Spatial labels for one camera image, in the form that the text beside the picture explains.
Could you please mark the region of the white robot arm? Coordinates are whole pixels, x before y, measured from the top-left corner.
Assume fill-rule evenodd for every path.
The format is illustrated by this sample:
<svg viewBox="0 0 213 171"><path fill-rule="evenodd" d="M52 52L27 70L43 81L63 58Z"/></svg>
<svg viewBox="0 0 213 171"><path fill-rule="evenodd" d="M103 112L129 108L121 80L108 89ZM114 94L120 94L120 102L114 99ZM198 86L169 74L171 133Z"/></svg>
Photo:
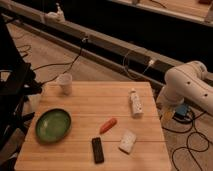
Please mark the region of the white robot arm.
<svg viewBox="0 0 213 171"><path fill-rule="evenodd" d="M213 115L213 87L204 82L207 68L200 61L191 61L170 68L164 76L157 103L163 107L179 106L185 98Z"/></svg>

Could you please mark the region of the blue robot base box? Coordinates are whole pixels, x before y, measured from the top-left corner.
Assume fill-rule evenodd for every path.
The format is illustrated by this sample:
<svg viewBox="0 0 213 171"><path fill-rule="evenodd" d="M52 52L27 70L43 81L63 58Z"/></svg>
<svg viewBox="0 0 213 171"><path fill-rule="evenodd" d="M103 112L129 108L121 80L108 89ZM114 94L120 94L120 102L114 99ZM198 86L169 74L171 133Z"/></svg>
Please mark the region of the blue robot base box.
<svg viewBox="0 0 213 171"><path fill-rule="evenodd" d="M175 116L178 118L184 118L188 113L187 105L180 105L175 110Z"/></svg>

